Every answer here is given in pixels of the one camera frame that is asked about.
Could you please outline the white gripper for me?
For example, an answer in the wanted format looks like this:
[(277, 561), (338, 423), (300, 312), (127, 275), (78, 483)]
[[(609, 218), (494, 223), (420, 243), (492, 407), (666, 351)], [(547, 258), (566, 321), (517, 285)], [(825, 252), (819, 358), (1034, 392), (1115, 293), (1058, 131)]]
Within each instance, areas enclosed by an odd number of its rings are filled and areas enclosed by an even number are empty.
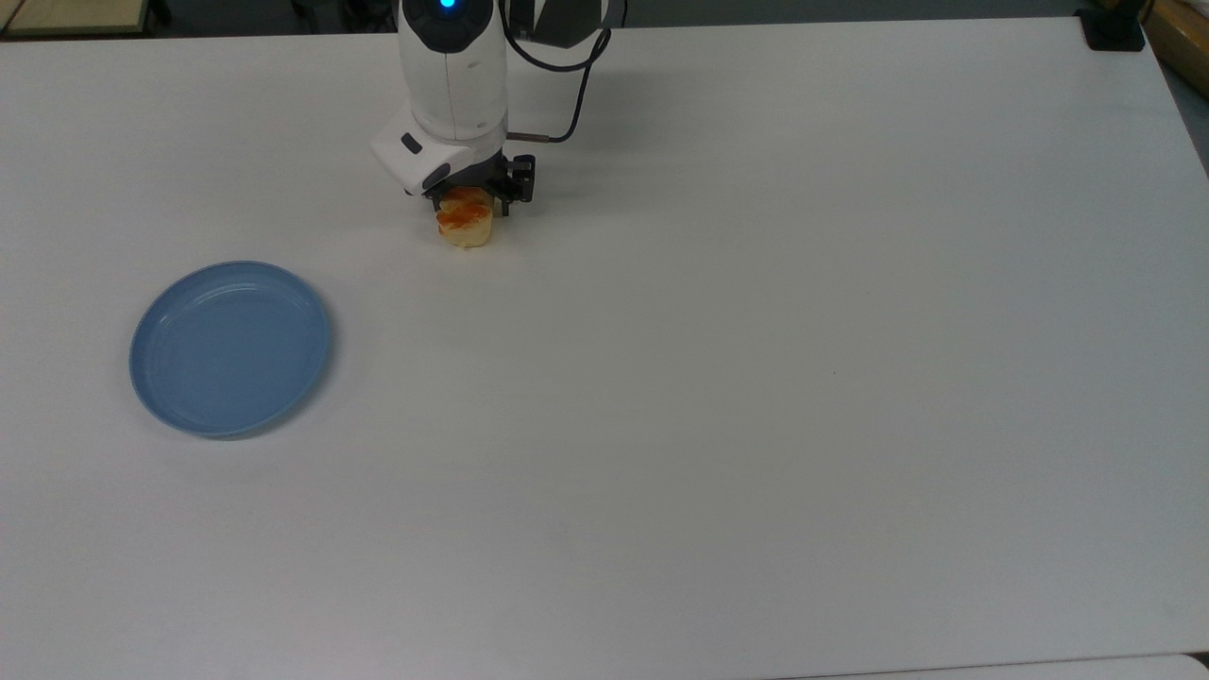
[(514, 203), (528, 203), (536, 190), (536, 155), (507, 159), (502, 154), (508, 133), (508, 108), (484, 128), (472, 126), (469, 142), (455, 142), (432, 133), (403, 104), (384, 128), (371, 139), (380, 163), (410, 196), (424, 196), (436, 213), (452, 188), (478, 188), (497, 198), (501, 217)]

